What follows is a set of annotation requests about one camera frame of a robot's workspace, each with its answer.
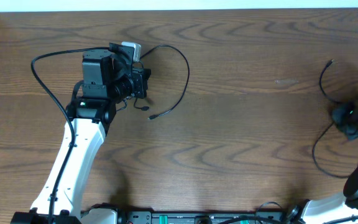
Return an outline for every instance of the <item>green tape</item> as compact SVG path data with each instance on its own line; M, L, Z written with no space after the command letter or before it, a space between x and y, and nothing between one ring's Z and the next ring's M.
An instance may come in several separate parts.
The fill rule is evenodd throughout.
M166 215L160 215L160 224L168 224L168 217Z

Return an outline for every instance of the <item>white wall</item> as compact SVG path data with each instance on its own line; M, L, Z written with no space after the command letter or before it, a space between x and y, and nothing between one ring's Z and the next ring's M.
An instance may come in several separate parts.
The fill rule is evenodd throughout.
M358 0L0 0L0 12L358 7Z

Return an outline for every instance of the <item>wooden table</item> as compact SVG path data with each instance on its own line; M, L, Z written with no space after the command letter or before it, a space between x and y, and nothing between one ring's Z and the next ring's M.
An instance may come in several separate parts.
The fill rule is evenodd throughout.
M337 99L358 93L358 9L0 13L0 222L28 211L63 136L64 118L33 78L30 61L59 50L137 42L143 52L171 44L191 77L178 99L183 59L160 49L148 112L118 112L93 163L83 208L112 202L155 210L253 210L323 198L345 180L323 175L311 146ZM41 79L66 105L82 79L81 54L37 62ZM140 105L147 105L140 100ZM357 141L332 129L317 149L322 166L352 172Z

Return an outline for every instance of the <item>white backdrop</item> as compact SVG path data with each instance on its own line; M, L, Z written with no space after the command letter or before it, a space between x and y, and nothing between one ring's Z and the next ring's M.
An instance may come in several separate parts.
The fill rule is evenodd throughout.
M358 7L358 0L0 0L0 12Z

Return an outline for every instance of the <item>brown tabletop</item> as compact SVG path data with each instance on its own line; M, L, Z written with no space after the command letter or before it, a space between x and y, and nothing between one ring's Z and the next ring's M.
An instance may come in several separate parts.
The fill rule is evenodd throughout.
M60 50L137 42L173 45L187 56L188 91L170 114L147 117L180 97L183 59L171 49L145 58L150 106L117 113L88 180L82 207L101 202L155 210L286 207L342 191L319 172L315 139L339 100L358 93L358 9L0 13L0 222L26 212L57 156L65 120L36 82L30 61ZM81 54L43 59L36 69L63 105L82 79ZM321 165L346 175L357 141L333 128Z

